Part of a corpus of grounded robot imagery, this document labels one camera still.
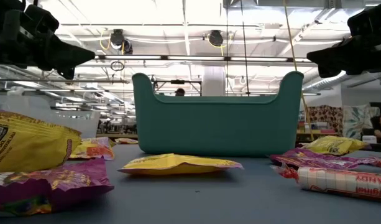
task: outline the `white container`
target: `white container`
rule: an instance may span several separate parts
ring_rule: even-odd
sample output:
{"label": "white container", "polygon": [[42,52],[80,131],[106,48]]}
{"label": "white container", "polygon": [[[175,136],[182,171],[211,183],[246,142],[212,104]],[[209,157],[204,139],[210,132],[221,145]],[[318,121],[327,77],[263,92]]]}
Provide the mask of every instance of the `white container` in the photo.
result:
{"label": "white container", "polygon": [[369,143],[369,144],[376,144],[377,143],[377,137],[375,137],[375,136],[363,136],[362,140],[363,140],[363,142]]}

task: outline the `teal plastic bin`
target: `teal plastic bin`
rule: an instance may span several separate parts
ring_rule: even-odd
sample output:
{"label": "teal plastic bin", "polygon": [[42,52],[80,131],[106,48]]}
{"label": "teal plastic bin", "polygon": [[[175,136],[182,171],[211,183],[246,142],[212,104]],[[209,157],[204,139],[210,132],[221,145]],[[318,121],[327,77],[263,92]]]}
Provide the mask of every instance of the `teal plastic bin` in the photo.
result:
{"label": "teal plastic bin", "polygon": [[295,147],[303,74],[270,96],[164,96],[132,77],[139,147],[146,153],[264,157]]}

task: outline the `yellow cable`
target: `yellow cable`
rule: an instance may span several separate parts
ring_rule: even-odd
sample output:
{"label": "yellow cable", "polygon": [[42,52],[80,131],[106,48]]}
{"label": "yellow cable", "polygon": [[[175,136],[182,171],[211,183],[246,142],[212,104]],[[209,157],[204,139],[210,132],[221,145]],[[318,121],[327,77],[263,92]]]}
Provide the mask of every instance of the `yellow cable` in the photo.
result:
{"label": "yellow cable", "polygon": [[102,40],[100,40],[99,43],[100,43],[100,45],[101,45],[101,47],[102,47],[103,50],[109,50],[109,48],[110,48],[110,38],[109,38],[109,45],[108,45],[108,47],[104,47],[104,46],[103,46],[103,44],[102,44]]}
{"label": "yellow cable", "polygon": [[[288,36],[290,37],[290,45],[291,45],[292,58],[293,58],[293,61],[294,61],[294,67],[295,67],[295,71],[298,71],[298,67],[296,66],[296,60],[295,60],[294,45],[292,44],[292,36],[291,36],[290,23],[288,21],[288,13],[287,13],[287,3],[286,3],[286,0],[283,0],[283,4],[284,4],[284,11],[285,11],[285,19],[287,20]],[[303,96],[303,93],[301,93],[301,98],[302,98],[303,107],[305,108],[306,120],[307,120],[307,122],[309,124],[310,137],[311,137],[312,141],[314,141],[313,132],[312,132],[312,124],[310,123],[309,110],[308,110],[308,106],[306,105],[306,101],[305,101],[305,97]]]}

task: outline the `wall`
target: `wall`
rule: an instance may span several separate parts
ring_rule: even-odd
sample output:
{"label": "wall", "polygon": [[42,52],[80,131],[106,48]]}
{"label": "wall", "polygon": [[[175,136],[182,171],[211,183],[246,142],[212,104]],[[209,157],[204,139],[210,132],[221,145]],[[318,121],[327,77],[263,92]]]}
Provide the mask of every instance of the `wall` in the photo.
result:
{"label": "wall", "polygon": [[342,88],[343,105],[368,105],[370,102],[381,103],[381,90]]}
{"label": "wall", "polygon": [[[342,91],[341,85],[336,85],[332,87],[332,90],[321,90],[320,96],[305,96],[305,101],[308,106],[342,106]],[[300,110],[303,111],[303,103],[301,101]]]}

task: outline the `candy package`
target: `candy package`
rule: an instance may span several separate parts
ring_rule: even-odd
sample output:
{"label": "candy package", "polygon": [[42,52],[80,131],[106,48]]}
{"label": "candy package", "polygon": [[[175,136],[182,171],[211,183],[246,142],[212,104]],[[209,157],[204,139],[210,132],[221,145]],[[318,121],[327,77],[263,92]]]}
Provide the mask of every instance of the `candy package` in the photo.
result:
{"label": "candy package", "polygon": [[240,163],[229,160],[162,154],[135,159],[118,171],[128,174],[171,175],[199,174],[228,168],[243,169]]}
{"label": "candy package", "polygon": [[107,137],[82,139],[81,144],[70,155],[70,159],[103,158],[105,160],[113,160],[114,152],[112,145],[114,144]]}
{"label": "candy package", "polygon": [[0,111],[0,172],[30,172],[63,164],[80,132],[21,114]]}
{"label": "candy package", "polygon": [[103,159],[50,170],[0,173],[0,214],[56,212],[113,188]]}
{"label": "candy package", "polygon": [[381,175],[347,170],[272,166],[281,176],[295,179],[304,190],[381,200]]}
{"label": "candy package", "polygon": [[304,146],[303,149],[309,149],[316,153],[343,156],[345,154],[362,149],[366,147],[366,145],[367,143],[356,139],[337,136],[325,136],[313,141],[307,146]]}
{"label": "candy package", "polygon": [[282,155],[271,155],[273,163],[284,163],[290,167],[317,167],[328,169],[354,169],[359,165],[381,167],[381,158],[337,157],[314,153],[307,149],[291,149]]}
{"label": "candy package", "polygon": [[128,139],[128,138],[119,138],[115,140],[118,144],[138,144],[137,140]]}

